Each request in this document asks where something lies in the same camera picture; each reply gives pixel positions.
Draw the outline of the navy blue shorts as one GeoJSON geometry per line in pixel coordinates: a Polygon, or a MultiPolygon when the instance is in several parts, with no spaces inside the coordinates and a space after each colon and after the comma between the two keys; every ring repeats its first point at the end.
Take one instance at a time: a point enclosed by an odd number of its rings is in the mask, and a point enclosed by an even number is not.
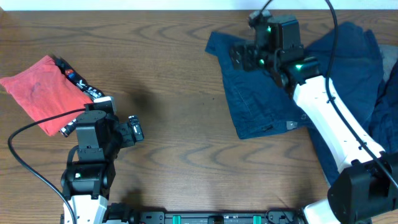
{"type": "MultiPolygon", "coordinates": [[[[307,127],[327,180],[336,180],[338,170],[330,150],[310,119],[286,92],[266,72],[233,68],[228,51],[240,41],[239,37],[212,32],[205,49],[218,57],[238,137],[250,139],[286,133],[289,121],[299,128],[307,127]]],[[[350,22],[340,24],[331,80],[345,105],[369,134],[383,75],[382,56],[373,32],[350,22]]]]}

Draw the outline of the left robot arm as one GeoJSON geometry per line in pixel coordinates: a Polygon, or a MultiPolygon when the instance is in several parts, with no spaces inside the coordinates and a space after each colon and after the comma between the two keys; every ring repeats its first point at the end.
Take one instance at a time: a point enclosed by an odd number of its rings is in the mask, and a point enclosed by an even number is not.
{"type": "Polygon", "coordinates": [[[61,179],[67,200],[61,223],[134,223],[127,205],[108,200],[119,151],[144,139],[139,118],[120,123],[112,112],[86,111],[77,118],[76,134],[61,179]]]}

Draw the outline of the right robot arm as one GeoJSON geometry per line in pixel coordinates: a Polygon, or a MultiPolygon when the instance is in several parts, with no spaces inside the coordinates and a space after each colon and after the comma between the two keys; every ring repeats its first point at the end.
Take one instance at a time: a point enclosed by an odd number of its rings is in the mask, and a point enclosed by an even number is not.
{"type": "Polygon", "coordinates": [[[268,72],[311,119],[326,142],[339,176],[324,200],[304,207],[300,223],[359,223],[397,209],[397,155],[368,135],[337,94],[317,58],[307,57],[293,15],[254,11],[253,41],[234,44],[233,67],[268,72]]]}

